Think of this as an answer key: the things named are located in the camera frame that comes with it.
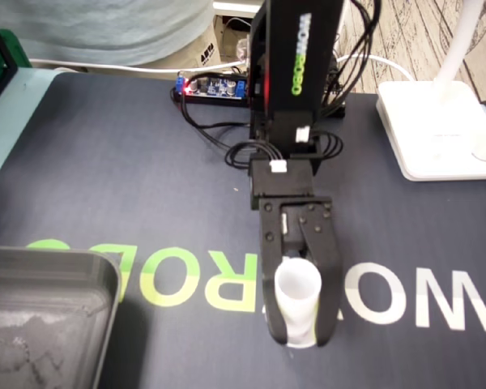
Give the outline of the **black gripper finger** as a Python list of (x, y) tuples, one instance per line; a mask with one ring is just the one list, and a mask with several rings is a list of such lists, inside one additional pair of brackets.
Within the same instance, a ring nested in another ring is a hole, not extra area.
[(318, 347), (325, 346), (334, 334), (343, 293), (343, 260), (339, 253), (331, 211), (324, 203), (301, 207), (301, 234), (309, 261), (321, 276), (315, 336)]
[(275, 295), (275, 272), (282, 262), (283, 256), (280, 252), (266, 252), (262, 255), (262, 295), (266, 323), (273, 340), (285, 345), (288, 342), (288, 331)]

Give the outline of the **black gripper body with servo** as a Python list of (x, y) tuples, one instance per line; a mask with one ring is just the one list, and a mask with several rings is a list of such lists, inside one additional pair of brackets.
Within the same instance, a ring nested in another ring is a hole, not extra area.
[(301, 207), (308, 203), (324, 203), (332, 211), (332, 200), (329, 197), (268, 198), (260, 201), (262, 255), (266, 252), (280, 252), (284, 256), (291, 250), (308, 258), (299, 224)]

